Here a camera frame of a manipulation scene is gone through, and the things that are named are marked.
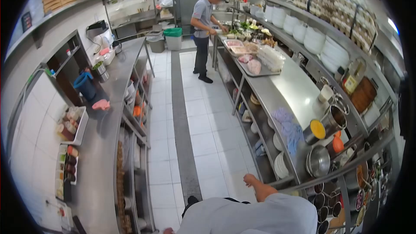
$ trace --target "kettle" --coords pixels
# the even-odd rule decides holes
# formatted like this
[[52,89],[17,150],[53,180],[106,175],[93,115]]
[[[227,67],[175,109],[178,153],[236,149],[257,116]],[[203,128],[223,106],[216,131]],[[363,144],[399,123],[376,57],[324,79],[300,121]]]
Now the kettle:
[[116,51],[116,54],[120,53],[122,51],[122,44],[120,42],[114,41],[113,49]]

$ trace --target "bamboo steamer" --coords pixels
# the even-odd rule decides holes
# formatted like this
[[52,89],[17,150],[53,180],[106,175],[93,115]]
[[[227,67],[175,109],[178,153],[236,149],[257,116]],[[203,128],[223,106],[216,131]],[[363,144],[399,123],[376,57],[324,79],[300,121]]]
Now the bamboo steamer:
[[361,114],[368,106],[370,106],[376,96],[376,88],[367,77],[364,77],[352,93],[351,102],[358,113]]

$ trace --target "white tiled floor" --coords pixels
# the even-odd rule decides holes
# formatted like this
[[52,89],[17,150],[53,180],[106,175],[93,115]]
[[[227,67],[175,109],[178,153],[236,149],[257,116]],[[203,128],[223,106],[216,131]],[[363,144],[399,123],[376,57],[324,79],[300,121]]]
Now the white tiled floor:
[[[182,49],[195,47],[184,39]],[[231,197],[256,202],[254,191],[247,188],[243,176],[257,176],[250,151],[232,104],[218,72],[207,62],[206,84],[192,74],[196,52],[180,54],[185,106],[195,165],[203,199]],[[171,53],[151,54],[156,78],[153,81],[150,116],[149,182],[155,226],[178,230],[185,203],[180,183],[174,139],[171,96]]]

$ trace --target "hand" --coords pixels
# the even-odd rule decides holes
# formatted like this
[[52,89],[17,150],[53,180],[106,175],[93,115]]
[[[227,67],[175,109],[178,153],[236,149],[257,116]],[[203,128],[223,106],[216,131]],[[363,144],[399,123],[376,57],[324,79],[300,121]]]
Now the hand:
[[175,233],[173,228],[167,228],[163,231],[163,234],[173,234]]
[[227,27],[225,27],[225,26],[223,26],[223,25],[221,25],[220,26],[221,27],[221,30],[226,34],[226,33],[228,33],[228,28]]
[[256,176],[254,176],[252,174],[246,174],[246,175],[244,175],[243,180],[244,180],[245,185],[247,187],[251,187],[256,181],[258,181],[257,178],[256,178]]

